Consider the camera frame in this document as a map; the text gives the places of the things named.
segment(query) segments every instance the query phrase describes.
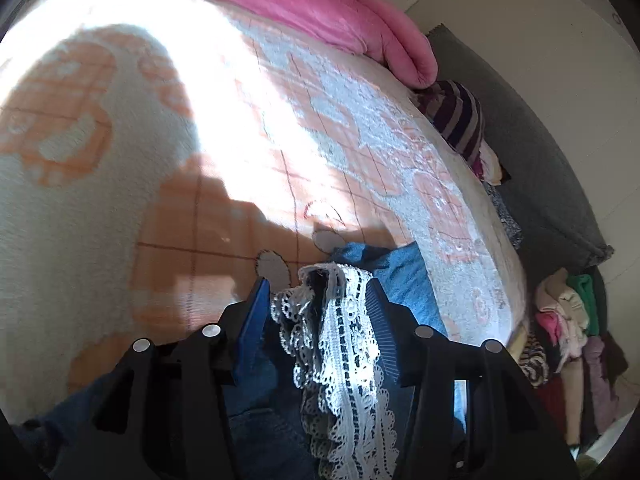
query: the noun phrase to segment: pink blanket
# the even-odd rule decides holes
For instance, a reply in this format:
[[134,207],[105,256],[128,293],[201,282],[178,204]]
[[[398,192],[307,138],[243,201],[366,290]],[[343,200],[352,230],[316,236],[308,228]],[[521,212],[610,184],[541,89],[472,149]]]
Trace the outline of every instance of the pink blanket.
[[227,1],[386,64],[410,88],[426,88],[436,79],[438,67],[429,41],[386,0]]

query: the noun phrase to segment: purple cloth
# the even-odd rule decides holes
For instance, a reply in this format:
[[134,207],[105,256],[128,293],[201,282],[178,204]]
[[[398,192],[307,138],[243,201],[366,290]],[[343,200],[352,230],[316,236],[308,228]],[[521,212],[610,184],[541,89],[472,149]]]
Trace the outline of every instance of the purple cloth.
[[605,370],[602,365],[603,351],[604,343],[597,335],[590,337],[582,349],[582,355],[589,368],[593,412],[599,434],[603,434],[615,420],[618,408],[618,396],[609,381],[605,379]]

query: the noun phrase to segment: lace trim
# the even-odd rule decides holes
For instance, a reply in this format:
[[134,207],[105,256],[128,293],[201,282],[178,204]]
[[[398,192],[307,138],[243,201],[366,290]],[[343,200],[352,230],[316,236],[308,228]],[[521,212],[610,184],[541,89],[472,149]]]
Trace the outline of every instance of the lace trim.
[[[313,273],[326,279],[318,301]],[[318,473],[331,480],[390,480],[399,452],[365,308],[372,276],[341,264],[303,267],[298,276],[302,285],[274,297],[271,317],[280,324],[282,347],[296,359],[293,381],[303,391],[302,425]]]

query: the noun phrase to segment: gray cushion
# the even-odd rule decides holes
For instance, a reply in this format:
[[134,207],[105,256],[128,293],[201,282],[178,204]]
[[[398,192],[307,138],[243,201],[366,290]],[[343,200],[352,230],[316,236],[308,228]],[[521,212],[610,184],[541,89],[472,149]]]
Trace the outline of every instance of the gray cushion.
[[518,250],[529,288],[566,267],[580,272],[613,253],[587,197],[544,124],[500,75],[449,29],[429,34],[438,79],[460,81],[482,105],[484,138],[512,180],[498,188],[522,227]]

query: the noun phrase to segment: metal screw head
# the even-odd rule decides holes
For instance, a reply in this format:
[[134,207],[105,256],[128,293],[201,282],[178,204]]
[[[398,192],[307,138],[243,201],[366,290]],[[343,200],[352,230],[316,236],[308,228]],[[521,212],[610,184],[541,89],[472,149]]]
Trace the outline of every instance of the metal screw head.
[[215,323],[207,325],[206,327],[204,327],[202,329],[202,335],[204,337],[215,337],[220,332],[222,332],[222,329],[218,325],[216,325]]
[[433,328],[427,325],[418,325],[415,327],[415,335],[422,339],[433,337]]
[[151,346],[149,339],[138,339],[135,343],[133,343],[134,352],[144,352],[147,348]]
[[489,339],[489,341],[484,344],[484,347],[494,354],[499,354],[502,351],[502,344],[495,339]]

